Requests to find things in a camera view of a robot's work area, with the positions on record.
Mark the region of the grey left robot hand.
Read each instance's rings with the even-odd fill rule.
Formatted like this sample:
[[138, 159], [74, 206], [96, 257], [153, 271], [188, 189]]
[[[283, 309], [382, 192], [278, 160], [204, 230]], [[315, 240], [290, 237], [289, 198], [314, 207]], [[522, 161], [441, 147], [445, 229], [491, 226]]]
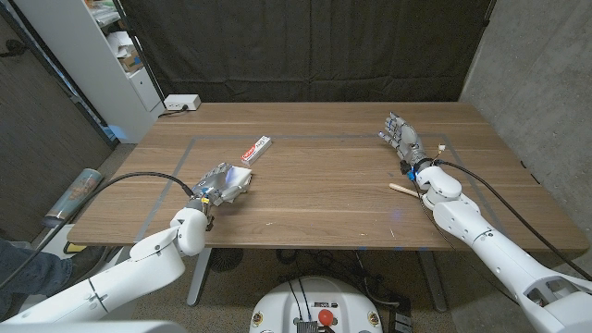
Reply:
[[228, 184], [228, 175], [232, 168], [233, 165], [231, 164], [221, 163], [204, 174], [193, 187], [193, 196], [185, 207], [206, 214], [211, 205], [219, 206], [222, 203], [232, 202], [240, 194], [246, 192], [246, 184]]

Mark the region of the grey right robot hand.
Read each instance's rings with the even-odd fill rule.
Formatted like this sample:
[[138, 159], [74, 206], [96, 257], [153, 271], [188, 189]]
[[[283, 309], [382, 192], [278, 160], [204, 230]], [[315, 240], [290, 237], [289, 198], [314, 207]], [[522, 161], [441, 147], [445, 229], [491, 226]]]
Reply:
[[400, 160], [416, 172], [432, 165], [432, 158], [427, 156], [419, 135], [402, 117], [390, 113], [385, 120], [385, 128], [378, 136], [392, 146]]

